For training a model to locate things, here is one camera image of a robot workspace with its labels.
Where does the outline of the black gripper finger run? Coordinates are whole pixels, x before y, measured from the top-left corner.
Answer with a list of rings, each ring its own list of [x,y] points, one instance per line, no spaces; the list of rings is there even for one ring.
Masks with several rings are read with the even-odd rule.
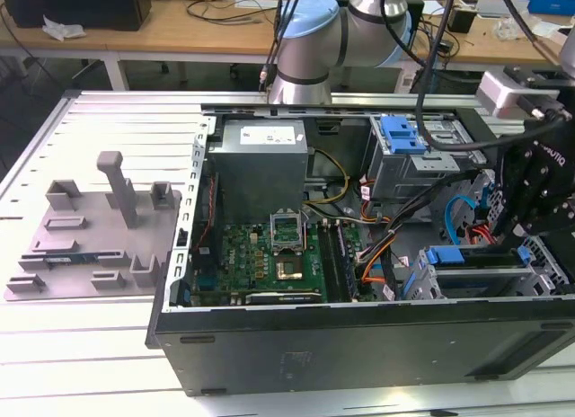
[[[520,146],[500,147],[496,166],[496,186],[501,193],[500,213],[493,226],[493,234],[499,244],[509,240],[513,229],[525,215],[524,184],[526,169],[530,164],[530,149]]]
[[[557,207],[561,167],[557,164],[530,164],[525,177],[524,184],[529,185],[523,204],[525,215],[511,235],[546,234],[552,231],[557,223],[553,210]]]

